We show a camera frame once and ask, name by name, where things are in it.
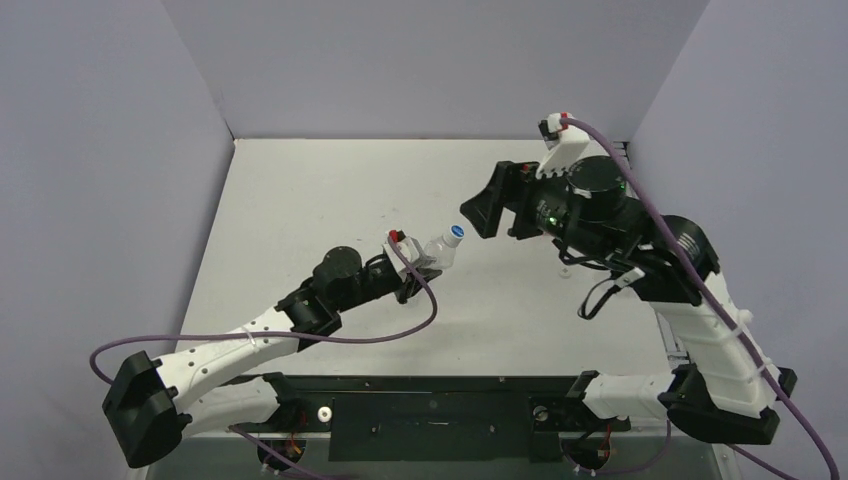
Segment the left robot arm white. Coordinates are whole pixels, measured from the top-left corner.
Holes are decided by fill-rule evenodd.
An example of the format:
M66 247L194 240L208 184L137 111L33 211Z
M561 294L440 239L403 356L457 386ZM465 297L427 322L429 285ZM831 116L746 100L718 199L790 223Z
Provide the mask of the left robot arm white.
M314 344L340 342L335 333L343 312L389 294L405 303L419 291L430 293L430 281L444 270L413 239L387 240L368 261L352 247L335 247L296 290L255 319L225 334L192 335L186 350L128 356L102 404L127 465L149 466L183 439L231 425L291 427L295 398L263 377L241 384L236 378Z

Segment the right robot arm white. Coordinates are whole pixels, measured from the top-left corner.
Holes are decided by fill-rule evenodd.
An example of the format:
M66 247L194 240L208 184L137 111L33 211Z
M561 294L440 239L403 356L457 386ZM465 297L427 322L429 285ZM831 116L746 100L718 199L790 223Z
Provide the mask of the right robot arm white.
M551 178L536 171L534 162L499 162L461 214L491 238L511 211L511 237L549 235L563 264L607 272L610 293L632 289L687 356L663 374L582 373L563 402L566 418L578 427L616 417L666 419L705 443L771 443L780 423L775 402L791 394L797 377L743 343L750 314L734 305L703 230L668 215L664 238L607 156L581 159Z

